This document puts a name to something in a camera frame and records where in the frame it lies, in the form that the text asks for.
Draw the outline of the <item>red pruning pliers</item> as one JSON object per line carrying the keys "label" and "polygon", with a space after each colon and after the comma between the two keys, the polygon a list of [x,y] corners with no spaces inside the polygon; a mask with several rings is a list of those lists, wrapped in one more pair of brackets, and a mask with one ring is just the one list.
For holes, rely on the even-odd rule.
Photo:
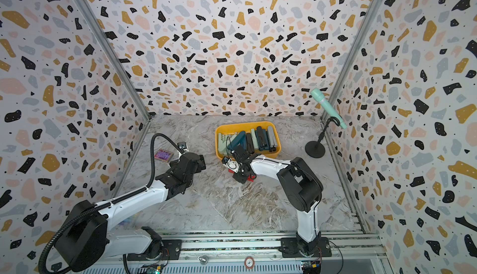
{"label": "red pruning pliers", "polygon": [[250,182],[254,182],[256,178],[257,178],[256,175],[249,175],[247,180],[250,181]]}

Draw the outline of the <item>grey pruning pliers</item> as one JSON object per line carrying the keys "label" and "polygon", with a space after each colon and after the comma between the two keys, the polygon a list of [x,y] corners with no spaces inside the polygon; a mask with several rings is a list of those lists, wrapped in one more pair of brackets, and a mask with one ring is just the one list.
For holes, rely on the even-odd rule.
{"label": "grey pruning pliers", "polygon": [[270,147],[273,147],[274,145],[277,146],[277,140],[275,137],[275,131],[273,126],[268,126],[267,128],[267,134],[268,134],[268,143]]}

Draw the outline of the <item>mint V pruning pliers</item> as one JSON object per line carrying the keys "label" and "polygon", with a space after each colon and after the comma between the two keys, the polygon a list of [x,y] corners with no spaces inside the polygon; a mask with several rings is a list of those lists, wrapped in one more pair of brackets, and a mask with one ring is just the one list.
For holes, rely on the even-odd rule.
{"label": "mint V pruning pliers", "polygon": [[226,155],[227,154],[227,147],[231,144],[231,142],[237,137],[236,134],[222,134],[218,133],[217,141],[218,146],[217,150],[220,154]]}

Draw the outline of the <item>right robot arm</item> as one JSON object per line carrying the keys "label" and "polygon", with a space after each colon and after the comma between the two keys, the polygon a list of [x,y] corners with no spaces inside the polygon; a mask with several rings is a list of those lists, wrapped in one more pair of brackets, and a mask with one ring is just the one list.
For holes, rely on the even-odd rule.
{"label": "right robot arm", "polygon": [[306,243],[319,238],[316,207],[321,202],[324,186],[302,158],[278,160],[259,153],[250,154],[238,146],[222,158],[222,164],[234,173],[235,181],[242,184],[260,175],[278,180],[297,210],[299,238]]}

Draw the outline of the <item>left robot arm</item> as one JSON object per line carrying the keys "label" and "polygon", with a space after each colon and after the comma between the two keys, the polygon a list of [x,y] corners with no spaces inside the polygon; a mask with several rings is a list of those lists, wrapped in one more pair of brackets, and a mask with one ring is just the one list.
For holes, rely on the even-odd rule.
{"label": "left robot arm", "polygon": [[119,234],[113,234],[111,230],[134,214],[185,193],[192,185],[194,175],[206,169],[202,155],[187,152],[177,143],[173,146],[179,151],[179,158],[172,161],[162,175],[156,175],[155,165],[152,165],[145,186],[113,199],[97,203],[84,200],[76,204],[44,247],[39,257],[39,272],[49,272],[47,259],[52,249],[56,249],[67,263],[67,267],[60,270],[62,274],[86,270],[103,257],[120,255],[124,265],[129,255],[140,255],[146,260],[169,258],[170,251],[162,237],[150,227]]}

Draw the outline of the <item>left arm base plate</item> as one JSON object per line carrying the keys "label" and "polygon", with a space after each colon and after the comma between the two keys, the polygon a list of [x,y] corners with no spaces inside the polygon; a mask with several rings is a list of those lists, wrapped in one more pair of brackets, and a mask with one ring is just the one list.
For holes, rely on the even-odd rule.
{"label": "left arm base plate", "polygon": [[178,260],[181,253],[182,240],[153,240],[142,254],[128,254],[127,261],[152,262]]}

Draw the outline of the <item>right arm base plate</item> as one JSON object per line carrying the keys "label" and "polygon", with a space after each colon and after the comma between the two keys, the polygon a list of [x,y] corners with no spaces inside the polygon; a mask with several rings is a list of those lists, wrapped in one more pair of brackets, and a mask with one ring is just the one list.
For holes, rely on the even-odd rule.
{"label": "right arm base plate", "polygon": [[319,258],[331,257],[329,239],[316,237],[312,242],[306,242],[298,235],[280,239],[278,250],[284,258]]}

